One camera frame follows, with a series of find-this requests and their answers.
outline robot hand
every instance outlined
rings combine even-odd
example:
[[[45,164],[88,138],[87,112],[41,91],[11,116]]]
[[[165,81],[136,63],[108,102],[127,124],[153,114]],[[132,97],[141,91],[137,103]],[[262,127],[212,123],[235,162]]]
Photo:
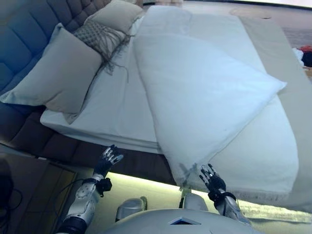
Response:
[[[208,197],[214,202],[214,207],[220,215],[232,218],[247,225],[250,221],[241,213],[233,194],[226,192],[226,184],[213,169],[211,164],[202,165],[200,170],[204,176],[199,175],[209,190]]]
[[[111,167],[121,161],[123,155],[118,152],[115,145],[108,147],[97,165],[93,175],[83,181],[76,191],[75,201],[70,206],[66,218],[59,227],[58,234],[84,234],[94,216],[98,196],[110,191],[112,183],[105,178]]]
[[[226,192],[226,184],[219,174],[213,169],[211,164],[201,166],[200,170],[205,177],[200,175],[199,177],[205,183],[207,189],[209,190],[208,197],[210,200],[216,202],[223,199],[225,195],[231,196],[236,200],[235,196],[231,193]]]
[[[123,155],[119,153],[118,148],[115,145],[111,145],[103,152],[102,157],[94,168],[93,174],[102,175],[105,178],[111,167],[122,159]]]

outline white pillow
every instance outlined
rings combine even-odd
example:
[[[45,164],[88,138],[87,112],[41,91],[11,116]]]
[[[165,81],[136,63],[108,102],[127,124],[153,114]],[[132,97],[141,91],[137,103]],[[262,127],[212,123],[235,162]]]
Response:
[[[122,0],[113,0],[88,20],[94,20],[127,34],[142,12],[143,9],[137,5]]]
[[[178,185],[198,173],[286,85],[185,36],[139,36],[135,55],[157,141]]]
[[[77,114],[100,65],[96,51],[57,25],[42,58],[0,101]]]

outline black cable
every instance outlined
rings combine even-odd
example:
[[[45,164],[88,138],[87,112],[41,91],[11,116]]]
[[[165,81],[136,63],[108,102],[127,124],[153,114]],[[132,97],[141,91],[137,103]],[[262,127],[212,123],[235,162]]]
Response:
[[[226,210],[226,201],[224,202],[224,207],[223,207],[223,216],[225,216],[225,210]]]
[[[19,193],[19,195],[20,195],[20,200],[19,200],[19,203],[17,204],[16,207],[10,208],[10,210],[12,210],[12,211],[15,210],[15,209],[17,209],[17,208],[20,206],[21,202],[23,201],[23,193],[22,193],[19,189],[13,189],[13,191],[16,191],[16,192]]]
[[[18,190],[18,189],[15,189],[15,188],[13,188],[13,191],[16,191],[16,192],[18,192],[19,193],[19,195],[20,195],[20,200],[19,200],[19,203],[14,207],[14,208],[10,208],[10,205],[9,204],[7,204],[3,209],[6,211],[6,214],[5,214],[5,216],[4,216],[4,222],[3,222],[3,224],[0,226],[0,228],[3,228],[3,234],[7,234],[8,233],[8,231],[9,231],[9,224],[10,224],[10,220],[11,220],[11,212],[13,211],[13,210],[15,210],[15,209],[17,209],[20,205],[21,205],[21,203],[22,203],[22,201],[23,201],[23,193],[20,191],[20,190]]]
[[[56,204],[56,202],[57,202],[58,196],[59,196],[65,189],[67,189],[69,186],[71,186],[72,184],[74,184],[74,183],[76,183],[76,182],[78,182],[78,181],[82,181],[82,180],[83,180],[83,179],[76,179],[76,180],[74,180],[73,182],[69,183],[69,184],[66,185],[64,188],[62,188],[62,190],[59,191],[58,194],[55,196],[54,202],[53,202],[53,210],[54,210],[54,213],[55,213],[55,215],[56,215],[57,217],[59,216],[59,214],[57,213],[57,210],[56,210],[56,208],[55,208],[55,204]]]

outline bed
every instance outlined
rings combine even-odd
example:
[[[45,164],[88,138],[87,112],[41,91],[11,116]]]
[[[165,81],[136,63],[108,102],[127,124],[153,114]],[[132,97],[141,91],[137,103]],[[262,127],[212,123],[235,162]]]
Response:
[[[140,18],[133,24],[131,35],[138,33],[143,20],[144,18]],[[209,38],[210,42],[232,57],[288,83],[287,88],[279,94],[279,99],[298,148],[299,172],[293,190],[288,199],[271,198],[270,201],[263,201],[255,197],[243,198],[310,212],[312,86],[292,54],[281,29],[265,20],[192,14],[190,27],[186,31],[194,38]],[[127,69],[116,66],[112,76],[105,71],[98,73],[90,86],[82,112],[72,124],[68,124],[61,113],[49,110],[41,116],[41,123],[66,136],[96,144],[116,144],[124,149],[162,153],[134,59],[133,40],[134,38],[113,58],[116,64]],[[247,160],[246,166],[253,163],[252,157],[244,160]],[[214,165],[225,165],[225,162],[226,160],[215,160]],[[226,170],[221,172],[222,175],[226,174]]]

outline upholstered headboard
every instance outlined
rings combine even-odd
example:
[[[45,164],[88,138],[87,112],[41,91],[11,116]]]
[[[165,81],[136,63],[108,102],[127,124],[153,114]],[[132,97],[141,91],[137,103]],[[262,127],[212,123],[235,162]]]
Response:
[[[0,95],[14,88],[35,66],[56,24],[74,31],[110,0],[35,0],[1,25]],[[0,103],[0,142],[17,132],[22,120],[40,107]]]
[[[35,66],[56,24],[74,31],[110,0],[21,0],[26,4],[1,25],[0,95],[14,88]],[[45,107],[0,102],[0,144],[73,165],[94,167],[106,147],[76,140],[40,123]],[[174,184],[164,156],[129,150],[113,171]]]

